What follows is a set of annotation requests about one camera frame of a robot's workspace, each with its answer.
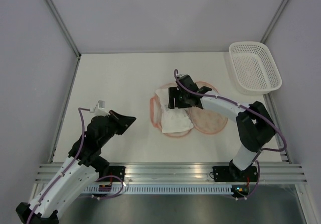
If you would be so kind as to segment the white bra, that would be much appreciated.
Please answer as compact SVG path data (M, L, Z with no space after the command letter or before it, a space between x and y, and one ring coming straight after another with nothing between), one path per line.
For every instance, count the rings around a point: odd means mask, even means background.
M155 91L156 103L160 110L158 123L163 134L172 137L186 135L193 127L187 111L184 108L169 109L169 88L171 85Z

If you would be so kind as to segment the floral mesh laundry bag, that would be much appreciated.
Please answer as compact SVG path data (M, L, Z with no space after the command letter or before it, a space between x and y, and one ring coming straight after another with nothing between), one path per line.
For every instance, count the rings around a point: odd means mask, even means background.
M171 85L171 87L176 87L175 83L168 83L166 85L161 86L160 88L167 87L169 85ZM158 117L160 117L160 110L156 103L156 95L154 95L150 99L149 106L151 123L155 128L158 128L161 131L161 125L157 122ZM185 108L185 110L187 111L187 114L194 125L192 129L196 129L197 131L203 134L214 135L222 131L228 122L226 117L211 110L203 110L197 107Z

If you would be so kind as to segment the white perforated plastic basket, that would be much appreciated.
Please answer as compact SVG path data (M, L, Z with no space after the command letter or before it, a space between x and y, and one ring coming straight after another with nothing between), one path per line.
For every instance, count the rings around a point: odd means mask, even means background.
M242 41L229 46L228 70L236 89L245 95L264 95L278 90L282 79L268 47Z

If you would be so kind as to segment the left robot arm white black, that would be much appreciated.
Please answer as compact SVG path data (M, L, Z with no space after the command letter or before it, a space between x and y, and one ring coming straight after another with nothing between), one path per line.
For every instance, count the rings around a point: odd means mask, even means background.
M136 121L110 110L82 125L82 134L73 144L59 171L30 202L21 202L16 213L22 223L59 223L68 207L95 181L109 177L109 162L102 147L115 135L122 135Z

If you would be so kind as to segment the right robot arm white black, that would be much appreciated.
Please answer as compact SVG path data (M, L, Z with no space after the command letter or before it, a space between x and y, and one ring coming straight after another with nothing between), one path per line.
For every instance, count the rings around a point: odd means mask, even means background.
M210 87L198 87L187 75L174 74L176 87L169 89L169 108L194 108L216 112L233 121L237 126L240 148L229 163L229 176L241 181L247 169L257 160L263 147L276 134L275 125L264 104L239 103L224 96Z

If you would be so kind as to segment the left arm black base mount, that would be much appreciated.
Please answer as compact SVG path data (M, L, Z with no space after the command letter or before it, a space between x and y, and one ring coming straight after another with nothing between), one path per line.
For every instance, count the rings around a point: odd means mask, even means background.
M100 182L106 182L108 185L111 185L114 182L119 183L120 181L116 177L124 181L125 171L125 166L109 166L108 171L102 175L103 179L100 180Z

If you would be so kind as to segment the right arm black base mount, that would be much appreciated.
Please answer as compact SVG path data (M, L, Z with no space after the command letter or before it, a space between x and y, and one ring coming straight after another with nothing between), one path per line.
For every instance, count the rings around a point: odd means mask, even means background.
M250 166L243 171L236 167L213 166L212 171L215 182L256 182L258 180L258 170L255 166Z

